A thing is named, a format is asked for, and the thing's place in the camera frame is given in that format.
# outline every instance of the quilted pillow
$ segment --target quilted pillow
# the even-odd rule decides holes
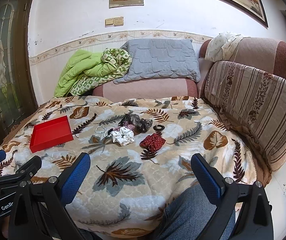
[[[132,64],[124,77],[113,81],[115,84],[160,77],[200,81],[199,63],[191,39],[135,39],[127,41],[121,49],[129,52]]]

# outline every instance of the open red tray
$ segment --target open red tray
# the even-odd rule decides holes
[[[32,153],[72,141],[73,135],[67,116],[62,116],[34,126],[30,140]]]

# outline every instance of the white tile floor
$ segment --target white tile floor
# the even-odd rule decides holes
[[[272,221],[274,240],[282,240],[286,235],[286,162],[272,174],[272,180],[265,187],[265,191],[272,205]],[[99,235],[103,240],[116,240],[110,236]]]

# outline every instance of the doorway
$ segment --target doorway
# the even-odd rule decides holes
[[[0,144],[37,109],[27,54],[31,0],[0,0]]]

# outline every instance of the bolt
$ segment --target bolt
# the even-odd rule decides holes
[[[262,187],[263,185],[262,185],[262,183],[260,181],[256,181],[256,186],[257,187]]]
[[[57,181],[57,178],[56,178],[55,176],[50,177],[50,178],[48,179],[48,182],[49,182],[49,183],[54,183],[55,181]]]
[[[225,180],[225,182],[228,183],[228,184],[232,184],[233,181],[234,181],[234,180],[233,180],[232,178],[230,178],[230,177],[226,177],[224,180]]]
[[[25,187],[26,186],[26,181],[21,181],[20,187]]]

